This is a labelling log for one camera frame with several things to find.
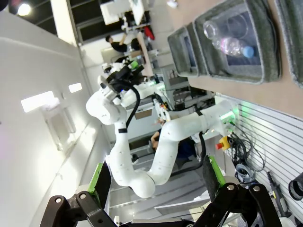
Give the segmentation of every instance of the green bracket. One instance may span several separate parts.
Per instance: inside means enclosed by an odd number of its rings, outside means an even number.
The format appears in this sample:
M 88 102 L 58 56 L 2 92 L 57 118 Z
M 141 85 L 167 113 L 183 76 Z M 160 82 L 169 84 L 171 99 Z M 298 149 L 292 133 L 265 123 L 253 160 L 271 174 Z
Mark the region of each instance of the green bracket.
M 93 178 L 91 179 L 91 181 L 89 183 L 89 188 L 87 190 L 91 195 L 93 195 L 97 199 L 99 205 L 100 205 L 100 199 L 99 199 L 99 195 L 98 195 L 95 187 L 96 187 L 99 175 L 101 173 L 102 166 L 103 166 L 103 163 L 98 163 L 95 173 L 93 175 Z
M 138 63 L 137 61 L 132 61 L 131 67 L 132 67 L 132 69 L 134 70 L 134 69 L 136 69 L 136 68 L 139 67 L 139 63 Z
M 222 187 L 226 183 L 224 176 L 222 175 L 221 170 L 220 170 L 214 156 L 209 156 L 209 159 L 211 160 L 211 164 L 212 164 L 214 173 L 216 174 L 217 180 L 220 184 L 220 187 Z

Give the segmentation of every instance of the plastic bottle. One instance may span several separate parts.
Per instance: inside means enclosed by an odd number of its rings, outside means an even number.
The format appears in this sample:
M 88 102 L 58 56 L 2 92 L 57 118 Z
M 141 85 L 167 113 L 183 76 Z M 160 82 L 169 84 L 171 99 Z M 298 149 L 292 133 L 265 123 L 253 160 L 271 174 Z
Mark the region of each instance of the plastic bottle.
M 232 37 L 216 38 L 213 40 L 213 46 L 217 50 L 234 57 L 244 56 L 247 58 L 252 58 L 255 53 L 251 46 L 246 45 L 245 42 Z
M 220 37 L 220 34 L 222 33 L 220 32 L 218 25 L 212 20 L 208 20 L 203 24 L 203 30 L 205 36 L 210 40 Z

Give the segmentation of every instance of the desk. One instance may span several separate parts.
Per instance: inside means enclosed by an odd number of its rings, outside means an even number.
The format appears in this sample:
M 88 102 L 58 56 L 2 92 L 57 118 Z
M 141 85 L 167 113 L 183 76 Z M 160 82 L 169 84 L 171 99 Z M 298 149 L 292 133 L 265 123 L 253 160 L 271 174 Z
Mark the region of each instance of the desk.
M 172 24 L 175 29 L 192 22 L 197 16 L 206 12 L 220 0 L 178 0 L 179 7 L 168 7 Z M 251 85 L 238 82 L 221 81 L 211 77 L 190 78 L 188 81 L 192 87 L 220 92 L 224 95 L 246 100 L 259 105 L 267 106 L 284 113 L 303 118 L 303 89 L 299 88 L 289 73 L 286 50 L 279 24 L 274 0 L 268 0 L 273 14 L 273 20 L 277 25 L 277 34 L 280 41 L 280 53 L 282 58 L 282 78 L 277 82 Z
M 145 45 L 145 42 L 144 42 L 142 32 L 138 33 L 137 39 L 138 39 L 138 42 L 141 46 L 143 56 L 145 58 L 145 64 L 144 64 L 144 69 L 142 71 L 142 75 L 152 77 L 153 76 L 152 65 L 151 65 L 150 57 L 148 56 L 148 51 L 146 49 L 146 45 Z

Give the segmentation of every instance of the white wall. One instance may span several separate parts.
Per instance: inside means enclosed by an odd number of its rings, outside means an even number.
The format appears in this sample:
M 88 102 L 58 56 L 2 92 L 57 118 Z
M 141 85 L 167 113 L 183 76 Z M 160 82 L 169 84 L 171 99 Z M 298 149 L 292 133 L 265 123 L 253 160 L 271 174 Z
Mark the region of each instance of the white wall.
M 79 185 L 100 123 L 85 110 L 89 94 L 77 48 L 6 12 L 0 48 L 0 226 L 36 227 L 50 195 L 71 196 Z M 74 83 L 83 89 L 71 94 Z M 81 134 L 68 157 L 57 150 L 41 111 L 24 113 L 20 102 L 50 90 L 61 101 L 64 93 Z

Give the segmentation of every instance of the man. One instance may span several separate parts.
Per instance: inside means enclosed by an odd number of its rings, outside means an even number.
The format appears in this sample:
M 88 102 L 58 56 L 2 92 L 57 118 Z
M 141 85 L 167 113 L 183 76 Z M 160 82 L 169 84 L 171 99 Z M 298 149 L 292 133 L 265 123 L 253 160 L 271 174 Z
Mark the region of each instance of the man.
M 111 46 L 113 47 L 114 50 L 124 53 L 129 50 L 127 48 L 127 45 L 124 43 L 126 37 L 127 37 L 127 34 L 124 33 L 123 38 L 120 42 L 114 42 L 113 38 L 110 35 L 108 35 L 105 38 L 105 40 L 111 44 Z M 139 42 L 137 39 L 132 40 L 131 47 L 136 51 L 140 50 Z

